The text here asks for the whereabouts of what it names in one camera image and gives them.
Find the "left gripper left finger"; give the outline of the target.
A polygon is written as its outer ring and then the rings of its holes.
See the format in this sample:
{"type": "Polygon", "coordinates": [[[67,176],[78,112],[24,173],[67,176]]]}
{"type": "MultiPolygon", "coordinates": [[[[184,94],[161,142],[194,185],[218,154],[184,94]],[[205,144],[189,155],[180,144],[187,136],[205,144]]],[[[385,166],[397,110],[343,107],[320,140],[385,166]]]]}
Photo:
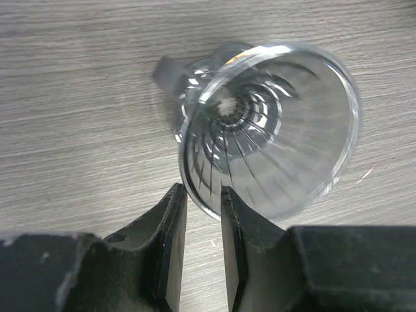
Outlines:
{"type": "Polygon", "coordinates": [[[78,311],[179,311],[187,193],[174,184],[160,202],[90,245],[77,275],[78,311]]]}

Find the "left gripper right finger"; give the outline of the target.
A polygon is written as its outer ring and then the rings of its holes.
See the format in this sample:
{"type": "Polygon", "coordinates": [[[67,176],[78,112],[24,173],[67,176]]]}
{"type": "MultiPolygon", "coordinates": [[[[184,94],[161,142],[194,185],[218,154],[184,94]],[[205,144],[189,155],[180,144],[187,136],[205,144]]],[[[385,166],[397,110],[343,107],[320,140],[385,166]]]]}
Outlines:
{"type": "Polygon", "coordinates": [[[308,311],[302,260],[288,231],[231,187],[222,188],[221,226],[230,311],[308,311]]]}

